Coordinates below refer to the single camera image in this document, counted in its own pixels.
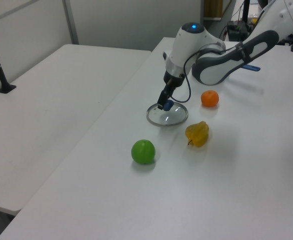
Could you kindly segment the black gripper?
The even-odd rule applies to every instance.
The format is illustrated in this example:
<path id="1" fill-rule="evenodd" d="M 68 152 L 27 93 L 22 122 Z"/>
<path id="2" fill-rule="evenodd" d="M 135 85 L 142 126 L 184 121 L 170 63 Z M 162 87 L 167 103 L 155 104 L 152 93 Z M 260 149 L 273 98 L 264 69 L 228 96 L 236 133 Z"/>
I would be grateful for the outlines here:
<path id="1" fill-rule="evenodd" d="M 160 110 L 170 110 L 172 107 L 172 100 L 175 101 L 173 97 L 176 88 L 180 87 L 185 79 L 185 74 L 181 73 L 178 76 L 173 76 L 169 72 L 165 72 L 163 80 L 165 82 L 165 87 L 161 91 L 160 96 L 157 101 L 157 107 Z"/>

